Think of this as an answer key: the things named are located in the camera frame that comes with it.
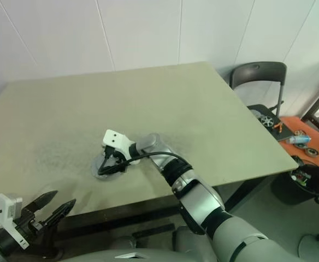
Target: gray floor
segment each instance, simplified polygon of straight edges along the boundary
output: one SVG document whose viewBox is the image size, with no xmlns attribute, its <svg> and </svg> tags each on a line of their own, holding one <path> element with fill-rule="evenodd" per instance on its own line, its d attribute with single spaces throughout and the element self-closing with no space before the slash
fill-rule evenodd
<svg viewBox="0 0 319 262">
<path fill-rule="evenodd" d="M 263 184 L 238 205 L 232 213 L 247 220 L 269 238 L 278 242 L 285 250 L 297 255 L 298 243 L 304 234 L 319 234 L 319 205 L 313 200 L 296 206 L 287 206 L 277 200 L 270 191 L 268 178 Z M 223 199 L 227 199 L 239 183 L 220 186 Z M 68 241 L 58 242 L 57 245 L 65 250 L 63 258 L 79 254 L 104 250 L 109 248 L 113 239 L 131 235 L 134 232 L 174 223 L 176 227 L 185 225 L 179 215 L 157 219 L 150 222 L 130 225 L 112 231 L 77 237 Z M 171 249 L 172 232 L 143 237 L 138 240 L 139 247 Z M 37 257 L 22 257 L 15 255 L 10 261 L 47 261 Z"/>
</svg>

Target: chair backrest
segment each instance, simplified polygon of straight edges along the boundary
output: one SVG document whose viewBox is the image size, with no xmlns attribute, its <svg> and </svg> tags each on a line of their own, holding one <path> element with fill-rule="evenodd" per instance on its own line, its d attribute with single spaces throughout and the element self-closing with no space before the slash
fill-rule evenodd
<svg viewBox="0 0 319 262">
<path fill-rule="evenodd" d="M 285 84 L 287 66 L 281 62 L 253 62 L 236 67 L 230 74 L 230 87 L 252 81 L 274 81 Z"/>
</svg>

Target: black trash bin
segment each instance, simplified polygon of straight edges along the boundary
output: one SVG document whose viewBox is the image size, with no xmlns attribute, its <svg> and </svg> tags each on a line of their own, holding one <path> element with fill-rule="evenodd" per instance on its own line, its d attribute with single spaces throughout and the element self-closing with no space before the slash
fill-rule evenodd
<svg viewBox="0 0 319 262">
<path fill-rule="evenodd" d="M 311 176 L 306 186 L 292 179 L 299 171 Z M 311 198 L 319 204 L 319 166 L 302 165 L 294 171 L 280 174 L 272 183 L 271 191 L 283 203 L 296 205 Z"/>
</svg>

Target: orange table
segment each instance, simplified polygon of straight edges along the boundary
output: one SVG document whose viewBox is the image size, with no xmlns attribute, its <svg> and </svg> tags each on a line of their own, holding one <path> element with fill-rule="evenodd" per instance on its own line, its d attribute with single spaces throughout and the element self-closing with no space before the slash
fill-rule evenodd
<svg viewBox="0 0 319 262">
<path fill-rule="evenodd" d="M 280 119 L 293 132 L 298 129 L 305 131 L 307 135 L 311 137 L 311 140 L 308 143 L 308 147 L 314 148 L 319 151 L 319 132 L 318 131 L 309 127 L 307 124 L 302 122 L 299 117 L 296 117 L 296 116 L 281 117 Z M 294 145 L 287 144 L 285 141 L 281 141 L 280 144 L 291 156 L 296 155 L 303 160 L 313 162 L 319 166 L 319 156 L 316 158 L 309 157 L 305 154 L 304 150 L 296 148 Z"/>
</svg>

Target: black chair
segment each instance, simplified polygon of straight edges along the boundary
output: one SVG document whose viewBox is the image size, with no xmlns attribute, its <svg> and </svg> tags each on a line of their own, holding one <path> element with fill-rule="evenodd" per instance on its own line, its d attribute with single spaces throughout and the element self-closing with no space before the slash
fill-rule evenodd
<svg viewBox="0 0 319 262">
<path fill-rule="evenodd" d="M 279 99 L 276 106 L 269 108 L 270 111 L 277 109 L 276 116 L 280 115 L 280 107 L 283 103 L 282 94 L 285 85 L 287 66 L 281 62 L 253 62 L 240 65 L 232 70 L 230 74 L 230 87 L 252 81 L 273 81 L 280 82 Z"/>
</svg>

